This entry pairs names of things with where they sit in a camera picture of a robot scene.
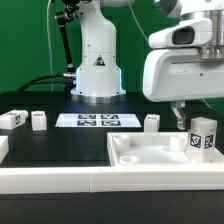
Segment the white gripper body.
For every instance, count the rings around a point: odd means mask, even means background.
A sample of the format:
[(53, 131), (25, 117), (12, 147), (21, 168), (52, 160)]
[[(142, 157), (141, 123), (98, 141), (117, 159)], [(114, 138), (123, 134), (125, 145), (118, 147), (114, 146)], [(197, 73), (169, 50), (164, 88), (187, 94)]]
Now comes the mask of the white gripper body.
[(224, 60), (201, 60), (198, 50), (162, 49), (145, 60), (143, 93), (153, 102), (224, 97)]

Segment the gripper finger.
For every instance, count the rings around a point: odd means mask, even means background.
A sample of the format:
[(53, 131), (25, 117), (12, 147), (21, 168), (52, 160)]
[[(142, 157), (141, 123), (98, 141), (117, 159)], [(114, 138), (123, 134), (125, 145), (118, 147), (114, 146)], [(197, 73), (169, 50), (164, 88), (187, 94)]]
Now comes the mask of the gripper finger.
[(184, 101), (172, 101), (171, 108), (177, 118), (177, 127), (180, 130), (184, 130), (186, 127), (186, 116), (183, 111), (183, 109), (185, 108), (185, 102)]

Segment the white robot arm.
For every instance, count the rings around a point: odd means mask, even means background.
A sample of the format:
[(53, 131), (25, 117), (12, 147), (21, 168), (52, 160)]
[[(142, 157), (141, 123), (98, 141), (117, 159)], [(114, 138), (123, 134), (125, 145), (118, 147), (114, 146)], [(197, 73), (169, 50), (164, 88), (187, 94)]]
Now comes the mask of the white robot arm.
[[(77, 16), (82, 31), (82, 63), (74, 97), (108, 103), (125, 95), (116, 64), (116, 28), (103, 7), (129, 6), (135, 0), (81, 0)], [(143, 93), (153, 102), (168, 101), (184, 129), (185, 102), (224, 97), (224, 0), (153, 0), (179, 24), (149, 36)]]

